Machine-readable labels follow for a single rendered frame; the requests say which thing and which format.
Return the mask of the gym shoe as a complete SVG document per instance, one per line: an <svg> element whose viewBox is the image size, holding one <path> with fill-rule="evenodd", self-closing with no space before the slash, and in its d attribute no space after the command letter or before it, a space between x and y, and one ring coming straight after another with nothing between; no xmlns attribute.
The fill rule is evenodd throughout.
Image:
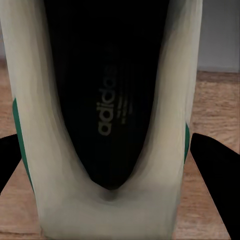
<svg viewBox="0 0 240 240"><path fill-rule="evenodd" d="M12 111L51 240L171 240L203 0L0 0Z"/></svg>

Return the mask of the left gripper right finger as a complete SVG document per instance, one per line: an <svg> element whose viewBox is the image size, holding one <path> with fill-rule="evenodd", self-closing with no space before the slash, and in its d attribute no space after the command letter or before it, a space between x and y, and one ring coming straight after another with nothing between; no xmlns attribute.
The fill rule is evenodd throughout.
<svg viewBox="0 0 240 240"><path fill-rule="evenodd" d="M240 154L198 133L190 151L231 240L240 240Z"/></svg>

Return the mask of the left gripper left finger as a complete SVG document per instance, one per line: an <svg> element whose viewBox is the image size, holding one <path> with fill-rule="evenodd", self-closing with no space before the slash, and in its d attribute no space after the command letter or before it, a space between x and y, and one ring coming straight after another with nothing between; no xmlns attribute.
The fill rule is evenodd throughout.
<svg viewBox="0 0 240 240"><path fill-rule="evenodd" d="M0 193L22 158L18 135L0 138Z"/></svg>

